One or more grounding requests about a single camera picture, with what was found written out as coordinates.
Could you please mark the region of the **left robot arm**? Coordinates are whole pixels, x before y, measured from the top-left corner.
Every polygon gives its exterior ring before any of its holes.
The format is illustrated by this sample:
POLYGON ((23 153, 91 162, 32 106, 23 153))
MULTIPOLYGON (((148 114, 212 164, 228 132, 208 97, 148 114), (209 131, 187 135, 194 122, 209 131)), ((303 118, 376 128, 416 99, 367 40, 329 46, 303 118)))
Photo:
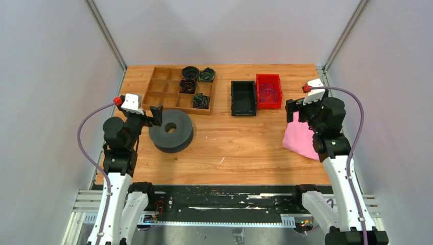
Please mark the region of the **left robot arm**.
POLYGON ((133 182, 143 127, 162 124, 163 106, 151 107, 152 116, 123 110, 126 120, 111 117, 103 124, 103 194, 87 244, 131 244, 143 211, 156 206, 150 182, 133 182))

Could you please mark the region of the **grey filament spool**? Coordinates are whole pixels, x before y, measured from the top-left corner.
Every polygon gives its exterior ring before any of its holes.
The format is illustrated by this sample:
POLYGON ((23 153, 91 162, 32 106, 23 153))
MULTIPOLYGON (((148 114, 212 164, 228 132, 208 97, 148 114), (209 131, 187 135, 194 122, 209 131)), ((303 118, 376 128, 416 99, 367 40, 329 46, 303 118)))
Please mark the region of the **grey filament spool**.
POLYGON ((165 110, 162 125, 149 128, 154 146, 164 153, 178 153, 186 149, 194 137, 191 118, 181 110, 165 110))

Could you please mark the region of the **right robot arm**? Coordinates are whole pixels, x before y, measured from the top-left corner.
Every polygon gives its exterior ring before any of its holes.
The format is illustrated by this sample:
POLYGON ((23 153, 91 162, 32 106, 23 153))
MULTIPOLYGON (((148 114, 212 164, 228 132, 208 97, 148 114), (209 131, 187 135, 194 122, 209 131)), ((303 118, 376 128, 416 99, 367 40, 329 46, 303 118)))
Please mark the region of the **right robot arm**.
POLYGON ((287 122, 307 123, 313 131, 312 145, 331 180, 337 210, 333 210, 315 185, 297 185, 292 207, 308 211, 325 234, 326 244, 388 244, 386 231, 378 230, 364 203, 357 183, 352 147, 341 132, 346 115, 343 101, 326 97, 310 104, 287 100, 287 122))

